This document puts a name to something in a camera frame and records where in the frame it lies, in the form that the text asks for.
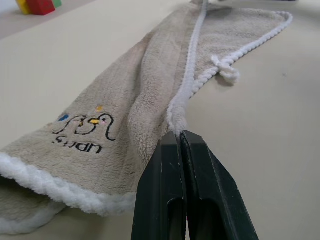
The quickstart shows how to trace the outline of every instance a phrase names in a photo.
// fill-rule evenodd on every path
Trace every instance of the red block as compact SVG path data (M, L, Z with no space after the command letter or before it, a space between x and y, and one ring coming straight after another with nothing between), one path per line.
M26 3L34 15L47 15L56 10L52 0L26 0Z

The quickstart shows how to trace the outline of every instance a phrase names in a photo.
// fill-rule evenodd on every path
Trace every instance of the white piping edge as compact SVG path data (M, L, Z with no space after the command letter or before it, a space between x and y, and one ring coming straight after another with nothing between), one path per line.
M183 130L187 128L187 120L186 120L186 108L188 104L188 100L195 95L208 80L214 77L217 73L221 71L221 67L214 66L210 69L205 70L197 80L194 79L195 77L195 66L196 66L196 51L198 40L200 37L200 30L202 28L203 22L207 15L207 5L208 1L204 0L202 5L201 14L199 19L196 23L195 29L192 34L192 38L190 41L189 49L188 49L188 56L187 56L187 64L185 68L184 78L182 80L182 84L174 96L174 98L169 103L169 107L167 109L167 123L169 125L169 130L173 131L176 135L179 135ZM223 60L217 61L221 64L224 68L230 67L233 63L237 60L242 58L248 52L256 49L257 47L261 46L268 40L272 39L280 32L282 32L286 27L290 25L293 20L293 16L289 12L285 11L274 11L285 18L286 21L280 24L278 27L270 31L269 33L262 36L260 39L251 42L244 47L240 48L238 51L231 53L230 55L226 56ZM240 76L239 72L234 68L229 69L233 74L231 76L231 81L228 80L230 83L234 83Z
M182 84L177 94L169 103L166 112L166 121L169 125L169 130L173 131L175 134L179 134L182 130L186 129L187 126L187 121L185 118L186 108L188 100L192 94L195 80L197 46L200 37L200 31L207 15L207 7L208 0L203 0L201 12L196 21L190 39Z
M135 208L135 192L125 195L95 193L62 178L53 177L50 173L3 152L0 152L0 174L4 178L14 179L20 186L32 189L37 194L47 195L56 202L80 208L88 214L120 215Z
M221 60L221 63L231 66L236 61L238 61L240 58L242 58L247 53L251 52L252 50L260 47L262 44L266 43L270 39L274 38L276 35L281 33L284 29L286 29L292 22L293 16L289 12L285 11L274 11L273 13L279 14L286 18L286 21L280 24L278 27L270 31L269 33L262 36L260 39L253 41L242 48L240 48L238 51L235 51L228 56L226 56L223 60ZM192 94L190 97L195 95L203 86L206 84L212 77L214 77L217 73L219 73L220 69L218 66L214 66L210 69L205 70L197 80L194 81Z
M33 217L22 221L0 218L0 234L28 234L49 223L52 218L66 207L61 202L50 201L47 207L39 209Z

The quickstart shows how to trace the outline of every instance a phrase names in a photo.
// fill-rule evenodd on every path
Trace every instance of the table surface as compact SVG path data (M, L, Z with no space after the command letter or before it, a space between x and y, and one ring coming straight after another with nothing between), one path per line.
M0 40L0 147L55 119L185 2L94 0ZM296 12L288 29L234 64L237 85L214 78L187 109L189 130L236 180L261 240L320 236L319 3L300 6L310 14ZM34 233L0 240L125 240L132 221L132 213L101 218L66 209Z

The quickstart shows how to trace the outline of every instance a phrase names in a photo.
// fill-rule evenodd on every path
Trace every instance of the blue dot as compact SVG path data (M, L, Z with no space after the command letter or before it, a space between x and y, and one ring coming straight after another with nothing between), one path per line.
M63 120L66 120L67 118L69 118L69 115L68 115L68 114L66 114L66 115L64 115L63 117L61 117L61 118L59 119L59 122L62 122Z

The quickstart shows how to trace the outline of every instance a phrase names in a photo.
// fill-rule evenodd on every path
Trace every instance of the toy block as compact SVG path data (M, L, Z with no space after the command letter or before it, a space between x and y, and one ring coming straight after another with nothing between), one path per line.
M15 0L16 4L19 6L23 14L31 14L30 8L26 0Z
M47 15L56 10L52 0L26 0L26 2L34 15Z
M61 0L52 0L52 3L55 8L61 7L61 5L62 5Z

